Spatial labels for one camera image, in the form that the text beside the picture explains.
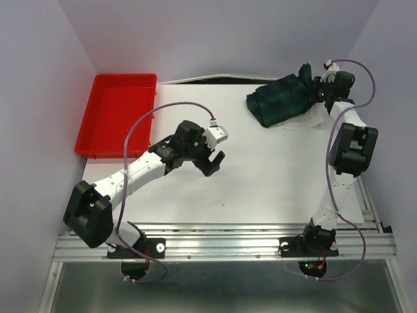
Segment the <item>green plaid skirt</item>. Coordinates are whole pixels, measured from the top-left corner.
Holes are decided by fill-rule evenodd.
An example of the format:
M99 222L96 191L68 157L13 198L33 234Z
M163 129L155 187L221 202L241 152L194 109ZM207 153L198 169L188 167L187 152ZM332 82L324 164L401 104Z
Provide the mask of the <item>green plaid skirt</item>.
M262 127L272 127L298 117L313 107L309 97L312 85L311 65L305 63L298 74L290 74L260 86L247 95L247 109Z

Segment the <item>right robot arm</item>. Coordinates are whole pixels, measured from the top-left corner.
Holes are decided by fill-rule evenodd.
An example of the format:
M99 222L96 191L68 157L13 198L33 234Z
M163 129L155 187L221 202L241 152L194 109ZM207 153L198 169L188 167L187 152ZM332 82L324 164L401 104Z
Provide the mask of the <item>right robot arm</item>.
M328 70L313 81L311 99L324 103L334 124L326 148L327 187L300 238L306 254L336 248L341 207L354 182L369 168L379 135L361 120L349 98L354 81L353 74L341 70Z

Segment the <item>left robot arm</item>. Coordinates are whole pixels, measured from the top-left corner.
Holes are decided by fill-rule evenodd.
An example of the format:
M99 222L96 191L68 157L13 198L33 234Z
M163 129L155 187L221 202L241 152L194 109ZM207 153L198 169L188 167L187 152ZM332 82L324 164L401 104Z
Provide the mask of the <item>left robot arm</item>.
M184 120L175 133L152 145L137 160L99 181L78 182L71 193L63 222L88 247L121 246L131 257L145 249L145 234L131 222L114 219L113 211L125 208L127 197L153 180L192 162L204 176L220 169L225 153L210 158L216 146L228 138L224 127L211 121L208 128Z

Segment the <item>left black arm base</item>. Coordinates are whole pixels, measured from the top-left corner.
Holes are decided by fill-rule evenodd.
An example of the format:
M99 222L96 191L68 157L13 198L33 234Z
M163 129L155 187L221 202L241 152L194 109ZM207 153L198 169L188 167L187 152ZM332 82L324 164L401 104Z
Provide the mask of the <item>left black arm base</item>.
M121 264L121 274L125 281L133 284L148 284L160 281L167 275L167 266L161 261L165 258L166 240L148 238L133 222L116 224L106 239L109 259L135 259L135 262ZM163 273L151 280L145 280L152 264L164 269Z

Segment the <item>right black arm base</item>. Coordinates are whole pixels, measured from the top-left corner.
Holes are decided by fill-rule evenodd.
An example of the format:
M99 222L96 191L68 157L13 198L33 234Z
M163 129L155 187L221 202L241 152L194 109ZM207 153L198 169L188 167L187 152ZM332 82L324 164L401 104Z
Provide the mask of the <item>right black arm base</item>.
M313 261L299 261L299 268L306 276L323 278L327 258L339 256L336 231L308 224L303 233L279 239L278 255L283 258L315 258Z

